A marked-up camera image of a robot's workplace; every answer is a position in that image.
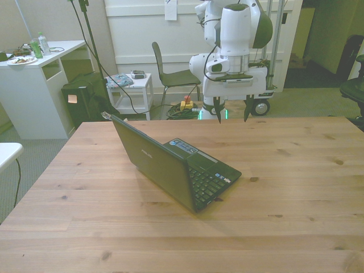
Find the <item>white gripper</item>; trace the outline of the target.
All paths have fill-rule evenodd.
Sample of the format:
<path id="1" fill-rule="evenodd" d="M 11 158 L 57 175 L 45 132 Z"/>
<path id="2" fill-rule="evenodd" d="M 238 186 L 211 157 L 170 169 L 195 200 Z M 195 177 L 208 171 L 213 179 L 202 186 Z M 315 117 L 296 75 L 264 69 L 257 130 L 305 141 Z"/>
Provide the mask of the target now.
<path id="1" fill-rule="evenodd" d="M 253 85 L 254 77 L 252 75 L 246 75 L 246 74 L 236 74 L 236 75 L 230 75 L 226 74 L 222 77 L 217 77 L 217 81 L 222 82 L 223 86 L 226 88 L 242 88 L 242 87 L 250 87 Z M 254 104 L 254 95 L 247 95 L 245 99 L 245 111 L 244 111 L 244 118 L 243 120 L 246 122 Z M 224 108 L 224 105 L 221 104 L 220 97 L 213 97 L 213 105 L 214 109 L 216 111 L 216 116 L 221 123 L 221 110 Z"/>

